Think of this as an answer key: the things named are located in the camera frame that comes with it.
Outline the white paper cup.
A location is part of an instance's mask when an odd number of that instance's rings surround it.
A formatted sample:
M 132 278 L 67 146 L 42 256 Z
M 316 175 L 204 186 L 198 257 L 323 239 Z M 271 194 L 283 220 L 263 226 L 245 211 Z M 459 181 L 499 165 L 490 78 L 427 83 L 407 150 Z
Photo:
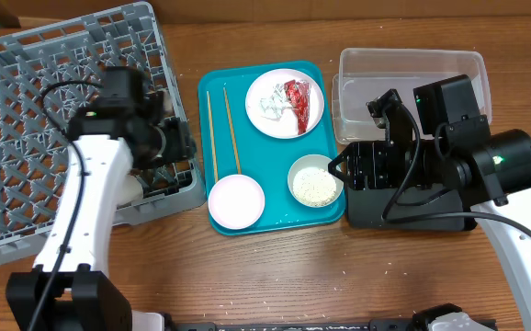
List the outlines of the white paper cup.
M 138 179 L 132 175 L 126 175 L 118 189 L 117 204 L 123 206 L 143 198 L 143 188 Z

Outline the white rice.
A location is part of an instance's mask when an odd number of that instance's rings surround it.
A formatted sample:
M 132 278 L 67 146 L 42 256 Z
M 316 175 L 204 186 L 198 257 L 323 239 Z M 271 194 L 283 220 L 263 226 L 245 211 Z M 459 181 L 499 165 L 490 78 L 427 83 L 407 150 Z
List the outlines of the white rice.
M 294 197 L 310 207 L 328 205 L 338 192 L 333 176 L 317 167 L 301 169 L 292 180 L 291 188 Z

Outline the grey-green bowl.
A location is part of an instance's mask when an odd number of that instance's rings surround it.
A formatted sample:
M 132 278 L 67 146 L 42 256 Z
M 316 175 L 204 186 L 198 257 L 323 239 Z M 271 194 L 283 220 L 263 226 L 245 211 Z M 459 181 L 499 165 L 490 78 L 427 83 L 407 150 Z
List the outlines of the grey-green bowl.
M 329 174 L 331 174 L 328 170 L 328 165 L 331 163 L 331 159 L 328 157 L 328 156 L 324 156 L 324 155 L 321 155 L 321 154 L 307 154 L 305 156 L 302 156 L 300 159 L 298 159 L 292 166 L 291 168 L 289 169 L 289 172 L 288 172 L 288 189 L 291 193 L 291 195 L 293 196 L 293 198 L 298 201 L 295 197 L 294 197 L 294 193 L 292 191 L 292 180 L 294 179 L 294 177 L 296 176 L 296 174 L 303 168 L 306 168 L 306 167 L 317 167 L 317 168 L 321 168 L 325 171 L 327 171 Z M 337 194 L 335 195 L 334 197 L 334 200 L 329 203 L 328 205 L 326 206 L 322 206 L 322 207 L 327 207 L 327 206 L 330 206 L 332 203 L 334 203 L 339 197 L 340 195 L 343 193 L 343 182 L 340 181 L 337 177 L 333 176 L 333 179 L 335 180 L 335 183 L 336 183 L 336 186 L 337 186 Z

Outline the white tissue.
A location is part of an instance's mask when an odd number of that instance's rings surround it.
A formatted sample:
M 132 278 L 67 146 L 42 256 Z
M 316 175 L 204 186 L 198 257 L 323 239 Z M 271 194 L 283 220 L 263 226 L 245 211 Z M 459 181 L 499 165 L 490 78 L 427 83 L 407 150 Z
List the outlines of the white tissue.
M 259 106 L 262 116 L 268 120 L 280 120 L 286 109 L 292 109 L 282 84 L 275 85 L 268 97 L 261 98 Z

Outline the red snack wrapper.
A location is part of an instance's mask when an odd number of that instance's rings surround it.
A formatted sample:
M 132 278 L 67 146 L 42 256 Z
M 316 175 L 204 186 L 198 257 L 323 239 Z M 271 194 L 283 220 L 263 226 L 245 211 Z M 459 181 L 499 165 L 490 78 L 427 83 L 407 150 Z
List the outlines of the red snack wrapper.
M 284 84 L 287 100 L 297 117 L 298 135 L 306 132 L 310 119 L 310 89 L 304 80 L 290 80 Z

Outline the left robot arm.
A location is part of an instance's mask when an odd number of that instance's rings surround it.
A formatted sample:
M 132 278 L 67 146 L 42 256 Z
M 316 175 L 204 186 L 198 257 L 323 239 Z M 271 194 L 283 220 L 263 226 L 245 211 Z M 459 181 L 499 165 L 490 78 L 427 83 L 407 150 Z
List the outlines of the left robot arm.
M 97 97 L 62 130 L 69 164 L 54 224 L 32 270 L 14 272 L 6 300 L 22 330 L 171 330 L 167 314 L 143 313 L 108 277 L 108 249 L 119 205 L 142 188 L 129 177 L 191 159 L 187 124 L 165 116 L 164 92 L 128 66 L 105 69 Z

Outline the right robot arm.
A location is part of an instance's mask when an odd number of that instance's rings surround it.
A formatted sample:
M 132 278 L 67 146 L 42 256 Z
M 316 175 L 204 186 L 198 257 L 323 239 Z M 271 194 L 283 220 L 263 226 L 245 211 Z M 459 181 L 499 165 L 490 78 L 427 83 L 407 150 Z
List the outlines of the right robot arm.
M 381 141 L 350 143 L 328 165 L 349 213 L 374 227 L 473 221 L 503 268 L 525 329 L 531 330 L 531 137 L 492 133 L 468 76 L 367 103 Z

